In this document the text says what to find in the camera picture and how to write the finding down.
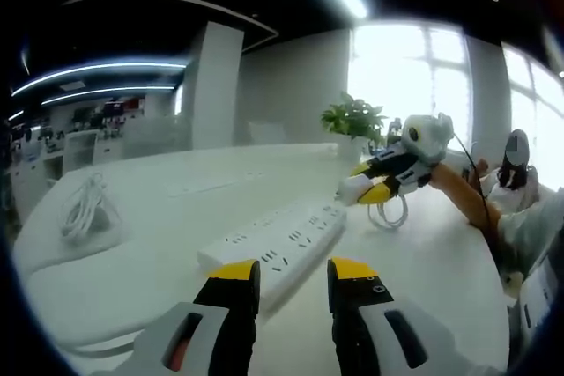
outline white power strip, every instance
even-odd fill
[[[206,272],[231,262],[260,261],[260,308],[266,310],[342,232],[345,220],[345,210],[334,203],[292,203],[203,248],[197,259]]]

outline dark hair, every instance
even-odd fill
[[[523,163],[519,165],[513,165],[508,159],[508,149],[509,147],[516,148],[516,139],[520,138],[523,143]],[[501,164],[500,170],[497,173],[497,178],[500,181],[500,186],[504,188],[509,188],[512,191],[524,187],[527,184],[527,165],[529,163],[529,139],[524,131],[516,129],[509,136],[508,142],[505,145],[505,152],[503,154],[503,163]],[[514,171],[513,180],[508,185],[510,171]]]

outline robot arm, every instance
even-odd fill
[[[412,302],[394,299],[365,263],[333,257],[327,280],[343,376],[500,374],[462,356],[447,328]]]
[[[256,260],[212,272],[193,303],[179,303],[139,334],[133,353],[93,376],[243,376],[256,340]]]
[[[401,140],[352,171],[338,186],[337,198],[346,205],[382,204],[396,195],[423,187],[446,155],[454,136],[451,119],[414,115],[405,121]],[[382,177],[376,184],[372,179]]]

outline window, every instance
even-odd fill
[[[405,121],[439,112],[452,118],[467,145],[471,136],[471,86],[461,31],[428,23],[377,23],[355,28],[348,92],[382,113]],[[458,141],[450,149],[461,151]]]
[[[511,84],[511,128],[527,134],[530,163],[538,169],[540,183],[562,187],[558,149],[564,131],[564,89],[556,76],[524,53],[504,45],[503,54]]]

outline white pillar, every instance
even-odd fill
[[[499,44],[466,37],[471,64],[474,158],[501,163],[511,132],[511,89]]]
[[[192,43],[182,95],[182,115],[189,119],[192,149],[233,145],[243,35],[209,22]]]

